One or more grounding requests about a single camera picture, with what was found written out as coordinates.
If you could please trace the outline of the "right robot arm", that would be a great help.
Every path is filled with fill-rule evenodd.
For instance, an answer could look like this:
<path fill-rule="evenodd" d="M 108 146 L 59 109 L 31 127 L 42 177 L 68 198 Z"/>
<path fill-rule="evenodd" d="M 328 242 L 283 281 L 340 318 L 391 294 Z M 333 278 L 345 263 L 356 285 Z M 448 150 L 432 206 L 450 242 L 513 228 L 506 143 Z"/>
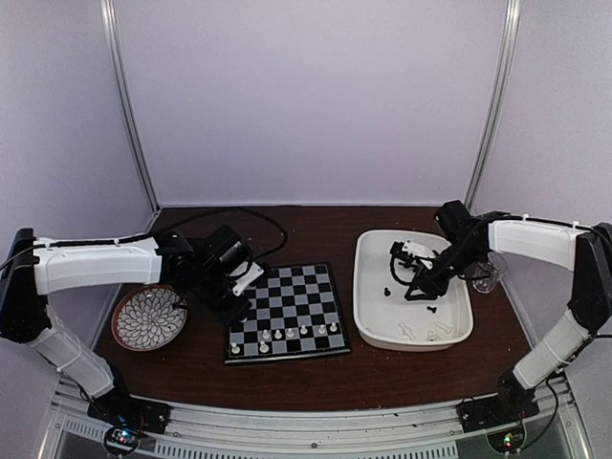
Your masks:
<path fill-rule="evenodd" d="M 559 266 L 572 273 L 567 310 L 541 342 L 498 381 L 490 404 L 496 421 L 511 421 L 535 388 L 569 365 L 611 318 L 611 227 L 547 221 L 491 211 L 473 215 L 459 200 L 444 203 L 434 219 L 449 245 L 432 257 L 417 257 L 406 300 L 438 299 L 452 278 L 492 252 Z"/>

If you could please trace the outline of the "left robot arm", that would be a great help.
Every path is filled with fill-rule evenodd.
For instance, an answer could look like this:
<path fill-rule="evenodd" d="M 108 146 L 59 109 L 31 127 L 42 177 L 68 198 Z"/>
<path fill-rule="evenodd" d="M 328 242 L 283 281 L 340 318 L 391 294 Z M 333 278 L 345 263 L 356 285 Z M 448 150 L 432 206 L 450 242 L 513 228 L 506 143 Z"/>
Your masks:
<path fill-rule="evenodd" d="M 229 324 L 246 313 L 250 303 L 244 292 L 263 273 L 229 226 L 205 238 L 167 230 L 66 241 L 21 229 L 1 266 L 1 336 L 30 346 L 78 383 L 116 424 L 127 425 L 138 406 L 120 372 L 61 323 L 48 296 L 113 284 L 164 285 L 178 295 L 194 295 Z"/>

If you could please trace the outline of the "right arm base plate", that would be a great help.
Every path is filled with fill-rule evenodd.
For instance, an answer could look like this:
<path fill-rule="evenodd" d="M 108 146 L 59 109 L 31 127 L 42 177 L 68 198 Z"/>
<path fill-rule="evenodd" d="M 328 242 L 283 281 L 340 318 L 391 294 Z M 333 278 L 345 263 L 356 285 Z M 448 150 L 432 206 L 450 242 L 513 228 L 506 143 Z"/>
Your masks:
<path fill-rule="evenodd" d="M 527 402 L 520 407 L 508 407 L 496 396 L 463 401 L 456 408 L 465 433 L 517 423 L 540 412 L 536 402 Z"/>

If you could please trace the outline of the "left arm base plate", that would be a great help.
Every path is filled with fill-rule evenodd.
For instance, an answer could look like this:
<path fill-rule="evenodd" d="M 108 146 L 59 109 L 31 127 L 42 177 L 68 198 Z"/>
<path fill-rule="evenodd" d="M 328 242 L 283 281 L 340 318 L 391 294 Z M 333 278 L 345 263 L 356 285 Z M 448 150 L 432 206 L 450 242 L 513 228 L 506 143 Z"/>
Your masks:
<path fill-rule="evenodd" d="M 165 433 L 170 412 L 169 404 L 117 393 L 94 398 L 87 409 L 89 417 L 109 425 L 155 434 Z"/>

